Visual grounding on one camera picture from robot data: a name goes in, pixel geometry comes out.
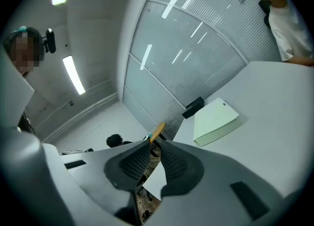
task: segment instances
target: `black hair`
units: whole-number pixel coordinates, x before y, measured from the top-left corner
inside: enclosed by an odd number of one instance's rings
[[[39,62],[44,60],[45,56],[45,48],[44,48],[44,42],[43,38],[40,34],[40,32],[33,27],[27,27],[26,28],[27,37],[33,38],[33,45],[34,45],[34,66],[38,66]],[[4,49],[7,52],[7,54],[10,56],[11,53],[11,46],[16,40],[17,37],[22,37],[23,31],[14,31],[12,32],[4,41]]]
[[[116,146],[123,145],[123,139],[119,134],[111,135],[110,137],[107,138],[107,145],[109,147],[116,147]]]

